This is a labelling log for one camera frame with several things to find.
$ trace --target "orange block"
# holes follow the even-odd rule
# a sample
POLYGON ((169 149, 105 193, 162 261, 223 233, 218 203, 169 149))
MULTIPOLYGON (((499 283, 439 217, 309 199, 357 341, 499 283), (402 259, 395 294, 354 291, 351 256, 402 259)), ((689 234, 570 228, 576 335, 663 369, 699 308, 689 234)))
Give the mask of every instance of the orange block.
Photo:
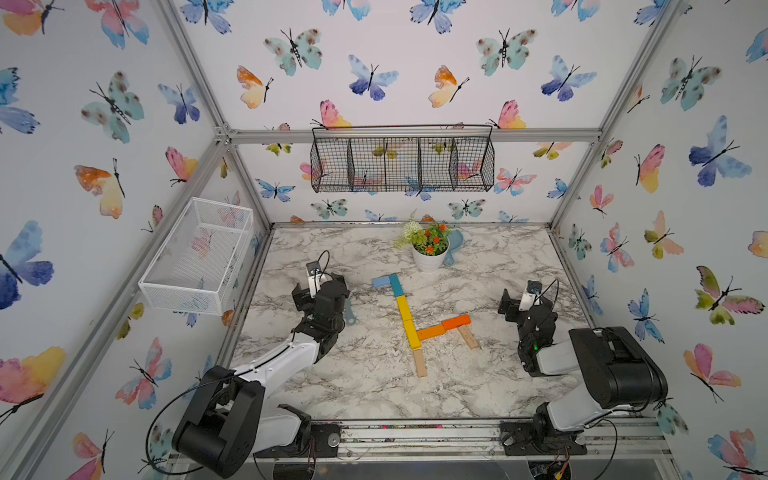
POLYGON ((435 336, 445 335, 445 327, 442 324, 430 326, 428 329, 416 330, 416 335, 419 336, 419 340, 424 341, 435 336))
POLYGON ((444 328, 445 331, 448 331, 457 329, 462 325, 469 325, 470 323, 472 323, 472 321, 469 319, 469 315, 461 315, 443 322, 442 328, 444 328))

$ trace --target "white flower pot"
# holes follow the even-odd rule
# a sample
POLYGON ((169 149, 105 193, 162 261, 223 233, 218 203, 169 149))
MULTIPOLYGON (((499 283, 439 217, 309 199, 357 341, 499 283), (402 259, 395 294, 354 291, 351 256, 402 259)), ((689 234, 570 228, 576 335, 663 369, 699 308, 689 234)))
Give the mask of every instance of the white flower pot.
POLYGON ((440 268, 442 262, 445 260, 445 255, 448 254, 448 250, 450 249, 451 242, 448 241, 448 248, 445 249, 445 252, 440 253, 439 255, 422 255, 415 247, 413 247, 411 251, 413 253, 413 261, 416 263, 419 270, 424 273, 433 273, 440 268))

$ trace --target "black wire basket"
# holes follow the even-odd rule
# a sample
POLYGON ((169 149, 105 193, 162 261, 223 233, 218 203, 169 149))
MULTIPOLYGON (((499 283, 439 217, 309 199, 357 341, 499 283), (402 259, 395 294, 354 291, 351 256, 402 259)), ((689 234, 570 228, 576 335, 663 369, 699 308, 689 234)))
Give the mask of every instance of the black wire basket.
POLYGON ((315 192, 490 190, 495 169, 492 127, 442 125, 449 129, 435 134, 438 126, 314 128, 312 188, 315 192), (357 128, 368 130, 356 133, 357 128))

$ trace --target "white wire basket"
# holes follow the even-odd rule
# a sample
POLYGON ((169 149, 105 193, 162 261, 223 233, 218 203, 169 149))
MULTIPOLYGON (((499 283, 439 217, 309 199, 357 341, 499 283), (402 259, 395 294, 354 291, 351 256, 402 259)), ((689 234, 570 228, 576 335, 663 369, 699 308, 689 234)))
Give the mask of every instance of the white wire basket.
POLYGON ((155 308, 221 315, 253 230, 253 210, 193 197, 139 280, 155 308))

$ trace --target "marble tabletop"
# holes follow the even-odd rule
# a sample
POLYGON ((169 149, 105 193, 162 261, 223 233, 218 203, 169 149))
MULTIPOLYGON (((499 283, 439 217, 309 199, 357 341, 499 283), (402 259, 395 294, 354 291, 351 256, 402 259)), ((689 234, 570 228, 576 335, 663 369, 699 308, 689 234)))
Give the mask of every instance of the marble tabletop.
MULTIPOLYGON (((400 227, 282 228, 274 232, 232 366, 264 354, 301 320, 291 297, 306 287, 305 264, 329 250, 328 271, 346 278, 357 323, 317 364, 269 398, 315 419, 396 419, 530 416, 581 377, 531 378, 515 351, 514 323, 496 313, 504 288, 519 298, 528 280, 560 280, 555 342, 587 320, 543 227, 461 226, 465 243, 455 264, 421 273, 411 252, 392 248, 400 227), (418 378, 391 288, 373 278, 397 273, 416 329, 463 313, 480 344, 470 350, 458 331, 422 342, 428 375, 418 378)), ((554 287, 547 294, 554 298, 554 287)))

